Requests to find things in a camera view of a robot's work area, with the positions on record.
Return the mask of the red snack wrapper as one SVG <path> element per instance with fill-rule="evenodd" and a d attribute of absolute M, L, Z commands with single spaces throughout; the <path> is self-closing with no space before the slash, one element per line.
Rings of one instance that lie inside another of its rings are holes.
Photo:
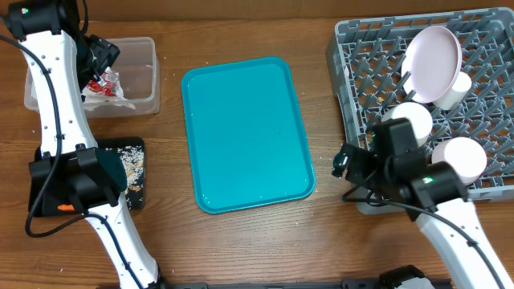
<path fill-rule="evenodd" d="M 101 75 L 100 80 L 95 82 L 91 80 L 86 88 L 93 93 L 101 96 L 116 96 L 120 92 L 120 78 L 119 73 L 107 67 Z"/>

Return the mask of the white napkin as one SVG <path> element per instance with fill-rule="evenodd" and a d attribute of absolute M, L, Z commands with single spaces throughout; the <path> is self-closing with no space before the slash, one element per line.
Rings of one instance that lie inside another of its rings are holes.
<path fill-rule="evenodd" d="M 82 91 L 82 96 L 85 98 L 84 108 L 92 111 L 95 108 L 98 108 L 103 105 L 115 105 L 119 107 L 126 107 L 130 109 L 135 109 L 135 105 L 130 103 L 125 97 L 123 89 L 121 88 L 120 92 L 117 93 L 116 96 L 101 96 L 96 93 L 90 92 L 86 87 Z"/>

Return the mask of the white bowl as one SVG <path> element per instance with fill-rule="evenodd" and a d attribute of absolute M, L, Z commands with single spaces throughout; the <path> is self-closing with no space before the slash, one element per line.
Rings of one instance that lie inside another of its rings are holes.
<path fill-rule="evenodd" d="M 421 104 L 406 102 L 391 108 L 381 121 L 399 118 L 406 118 L 411 123 L 418 147 L 422 147 L 433 128 L 433 119 L 429 111 Z"/>

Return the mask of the pink bowl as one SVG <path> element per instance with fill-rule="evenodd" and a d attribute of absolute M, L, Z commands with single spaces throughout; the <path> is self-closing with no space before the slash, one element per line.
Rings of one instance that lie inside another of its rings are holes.
<path fill-rule="evenodd" d="M 437 144 L 431 155 L 432 163 L 444 161 L 459 175 L 464 185 L 476 181 L 487 167 L 487 154 L 475 140 L 456 137 Z"/>

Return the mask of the large white plate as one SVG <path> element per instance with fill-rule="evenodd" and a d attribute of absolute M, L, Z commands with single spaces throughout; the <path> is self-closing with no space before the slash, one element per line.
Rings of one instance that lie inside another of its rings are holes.
<path fill-rule="evenodd" d="M 444 26 L 429 26 L 413 38 L 405 52 L 401 73 L 407 80 L 404 90 L 414 92 L 412 100 L 421 104 L 444 97 L 458 78 L 462 48 L 455 35 Z"/>

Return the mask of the white paper cup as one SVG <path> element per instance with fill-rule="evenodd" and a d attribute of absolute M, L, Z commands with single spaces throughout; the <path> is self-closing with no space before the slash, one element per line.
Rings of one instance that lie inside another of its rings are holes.
<path fill-rule="evenodd" d="M 452 85 L 451 89 L 444 95 L 434 101 L 434 105 L 442 110 L 451 110 L 457 104 L 459 104 L 465 95 L 471 89 L 472 81 L 471 77 L 460 72 L 457 76 L 456 81 Z"/>

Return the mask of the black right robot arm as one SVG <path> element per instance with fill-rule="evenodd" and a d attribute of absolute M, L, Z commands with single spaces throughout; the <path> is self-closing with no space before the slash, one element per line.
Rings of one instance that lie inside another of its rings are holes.
<path fill-rule="evenodd" d="M 467 188 L 449 164 L 428 165 L 415 145 L 367 151 L 344 144 L 333 159 L 332 173 L 354 185 L 343 194 L 343 201 L 404 209 L 436 249 L 457 287 L 513 286 Z"/>

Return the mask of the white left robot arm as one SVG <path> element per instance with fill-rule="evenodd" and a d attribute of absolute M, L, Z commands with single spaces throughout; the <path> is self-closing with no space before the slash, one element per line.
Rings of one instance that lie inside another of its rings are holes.
<path fill-rule="evenodd" d="M 39 106 L 39 156 L 29 165 L 27 220 L 59 215 L 95 230 L 122 288 L 163 288 L 157 261 L 145 248 L 125 200 L 121 159 L 96 142 L 84 112 L 83 89 L 100 80 L 119 48 L 88 34 L 85 2 L 12 2 L 3 19 L 4 41 L 22 51 Z"/>

